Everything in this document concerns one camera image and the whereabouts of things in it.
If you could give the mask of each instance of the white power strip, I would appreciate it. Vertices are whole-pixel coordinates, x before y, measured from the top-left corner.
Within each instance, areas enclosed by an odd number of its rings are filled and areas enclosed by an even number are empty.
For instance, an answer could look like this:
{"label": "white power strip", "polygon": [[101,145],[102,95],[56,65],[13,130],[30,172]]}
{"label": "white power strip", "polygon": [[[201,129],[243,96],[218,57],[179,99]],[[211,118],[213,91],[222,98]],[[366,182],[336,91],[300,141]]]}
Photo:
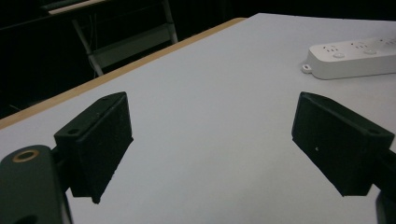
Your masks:
{"label": "white power strip", "polygon": [[370,38],[312,46],[302,71],[320,79],[396,73],[396,38]]}

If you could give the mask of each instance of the white table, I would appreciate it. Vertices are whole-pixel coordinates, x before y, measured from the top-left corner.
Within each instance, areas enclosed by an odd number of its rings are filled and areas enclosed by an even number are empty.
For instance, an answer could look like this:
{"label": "white table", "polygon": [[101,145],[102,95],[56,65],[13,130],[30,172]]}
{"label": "white table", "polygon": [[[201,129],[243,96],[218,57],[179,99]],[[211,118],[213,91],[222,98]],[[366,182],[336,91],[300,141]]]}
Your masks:
{"label": "white table", "polygon": [[312,45],[376,36],[396,22],[258,14],[0,130],[0,158],[126,91],[134,141],[99,205],[67,192],[75,223],[376,223],[376,187],[343,198],[291,140],[301,91],[396,133],[395,74],[300,71]]}

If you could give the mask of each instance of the dark background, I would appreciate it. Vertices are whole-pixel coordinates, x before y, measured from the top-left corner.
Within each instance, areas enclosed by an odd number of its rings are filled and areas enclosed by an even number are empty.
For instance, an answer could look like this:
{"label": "dark background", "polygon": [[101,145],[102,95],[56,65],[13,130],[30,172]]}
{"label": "dark background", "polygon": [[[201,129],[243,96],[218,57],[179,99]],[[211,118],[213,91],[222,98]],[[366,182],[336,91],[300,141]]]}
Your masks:
{"label": "dark background", "polygon": [[[98,48],[164,23],[161,1],[113,0],[99,7],[49,18],[39,7],[49,0],[0,0],[0,118],[93,79],[94,73],[71,19],[86,36],[92,21]],[[274,13],[307,17],[396,21],[385,1],[169,0],[177,36],[183,40],[237,17]],[[164,43],[108,68],[162,49]]]}

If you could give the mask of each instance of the metal ring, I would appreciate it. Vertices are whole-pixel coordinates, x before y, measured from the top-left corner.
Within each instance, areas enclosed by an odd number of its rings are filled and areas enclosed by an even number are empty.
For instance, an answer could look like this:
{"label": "metal ring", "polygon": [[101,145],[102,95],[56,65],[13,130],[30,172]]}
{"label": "metal ring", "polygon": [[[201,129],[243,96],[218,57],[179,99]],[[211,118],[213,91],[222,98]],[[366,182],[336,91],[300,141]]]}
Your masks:
{"label": "metal ring", "polygon": [[25,162],[34,159],[36,156],[38,156],[38,150],[36,149],[28,149],[24,150],[12,158],[13,162]]}

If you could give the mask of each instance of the electrical socket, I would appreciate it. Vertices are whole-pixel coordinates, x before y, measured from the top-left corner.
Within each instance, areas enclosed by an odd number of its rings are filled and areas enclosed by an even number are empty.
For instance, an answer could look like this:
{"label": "electrical socket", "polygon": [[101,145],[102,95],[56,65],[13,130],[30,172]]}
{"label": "electrical socket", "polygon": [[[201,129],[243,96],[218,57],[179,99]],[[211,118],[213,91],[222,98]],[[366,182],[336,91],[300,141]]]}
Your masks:
{"label": "electrical socket", "polygon": [[396,38],[368,38],[309,48],[302,71],[320,79],[396,73]]}

